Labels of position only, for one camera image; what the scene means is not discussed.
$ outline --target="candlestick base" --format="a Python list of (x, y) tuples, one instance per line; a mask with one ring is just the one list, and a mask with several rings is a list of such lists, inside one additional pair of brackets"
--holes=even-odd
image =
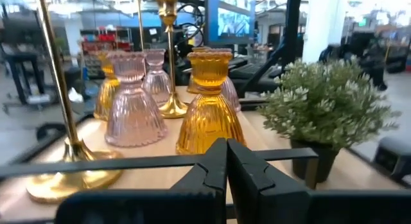
[[(119, 152), (112, 150), (91, 151), (82, 140), (75, 144), (69, 144), (67, 139), (65, 147), (62, 162), (122, 157)], [(58, 203), (79, 191), (105, 188), (114, 183), (121, 173), (122, 170), (99, 170), (37, 175), (30, 179), (26, 189), (30, 198), (35, 202)]]
[(181, 102), (176, 92), (170, 93), (168, 101), (160, 108), (161, 116), (166, 119), (182, 118), (187, 113), (188, 106)]

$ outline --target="black plant pot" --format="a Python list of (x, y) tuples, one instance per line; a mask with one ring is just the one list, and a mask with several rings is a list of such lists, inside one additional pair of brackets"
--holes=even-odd
[[(319, 144), (315, 142), (296, 141), (290, 140), (291, 148), (312, 148), (314, 152), (319, 156), (319, 164), (317, 169), (317, 183), (325, 182), (328, 178), (329, 172), (333, 167), (335, 157), (338, 155), (338, 151), (332, 150), (331, 145)], [(307, 160), (292, 160), (294, 174), (305, 179)]]

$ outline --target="wooden tabletop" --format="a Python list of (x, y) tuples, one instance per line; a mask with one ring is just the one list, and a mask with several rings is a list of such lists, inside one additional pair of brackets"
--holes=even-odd
[[(190, 102), (195, 95), (188, 94), (185, 87), (177, 87), (180, 97)], [(248, 147), (253, 150), (289, 148), (287, 140), (278, 138), (275, 132), (263, 128), (264, 118), (257, 112), (238, 112)], [(175, 143), (179, 136), (182, 119), (166, 119), (168, 136), (154, 144), (140, 148), (115, 148), (105, 143), (106, 123), (97, 119), (84, 121), (78, 127), (79, 136), (91, 150), (115, 148), (125, 157), (149, 157), (175, 155)], [(63, 152), (63, 139), (52, 144), (34, 162), (57, 161)], [(293, 176), (289, 162), (271, 162), (287, 175)], [(191, 167), (129, 169), (110, 188), (113, 189), (167, 189), (184, 176)], [(0, 185), (0, 221), (51, 219), (57, 205), (32, 202), (26, 193), (26, 177), (11, 178)], [(400, 186), (379, 175), (361, 160), (341, 151), (336, 159), (329, 180), (318, 186), (320, 189), (399, 189)], [(229, 187), (227, 203), (232, 203)]]

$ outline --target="glass candle holder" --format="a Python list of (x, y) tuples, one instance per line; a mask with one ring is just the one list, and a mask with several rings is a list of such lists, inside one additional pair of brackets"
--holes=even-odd
[(101, 62), (101, 69), (105, 74), (105, 79), (100, 85), (97, 95), (96, 108), (94, 109), (94, 117), (107, 121), (109, 119), (110, 109), (113, 102), (113, 97), (118, 89), (119, 81), (114, 75), (113, 66), (107, 55), (113, 53), (110, 51), (97, 51), (94, 54)]
[[(203, 46), (203, 47), (193, 47), (193, 52), (204, 52), (210, 50), (210, 47)], [(193, 81), (193, 71), (191, 70), (190, 81), (188, 82), (187, 92), (198, 94), (198, 85)]]
[(149, 72), (144, 78), (143, 88), (153, 96), (153, 99), (159, 107), (168, 101), (171, 92), (170, 77), (162, 70), (165, 52), (165, 49), (144, 50)]
[(163, 139), (167, 128), (160, 110), (142, 87), (144, 54), (116, 53), (108, 59), (120, 86), (113, 99), (105, 140), (119, 147), (134, 147)]
[[(213, 49), (208, 49), (207, 51), (231, 53), (231, 49), (229, 48), (213, 48)], [(238, 99), (237, 90), (229, 77), (226, 77), (225, 81), (223, 82), (221, 93), (229, 101), (229, 103), (234, 107), (234, 110), (236, 112), (241, 111), (241, 105)]]
[(179, 154), (205, 153), (219, 137), (245, 144), (240, 122), (232, 105), (221, 95), (232, 54), (227, 52), (190, 53), (193, 80), (200, 94), (191, 102), (184, 117), (176, 150)]

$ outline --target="green leaves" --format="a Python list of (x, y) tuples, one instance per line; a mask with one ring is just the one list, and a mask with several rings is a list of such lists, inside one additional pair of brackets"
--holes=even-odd
[(259, 108), (265, 128), (283, 137), (350, 147), (397, 128), (390, 121), (401, 115), (391, 111), (387, 97), (371, 84), (361, 69), (343, 61), (307, 64), (296, 61), (275, 81), (281, 90), (268, 93), (268, 105)]

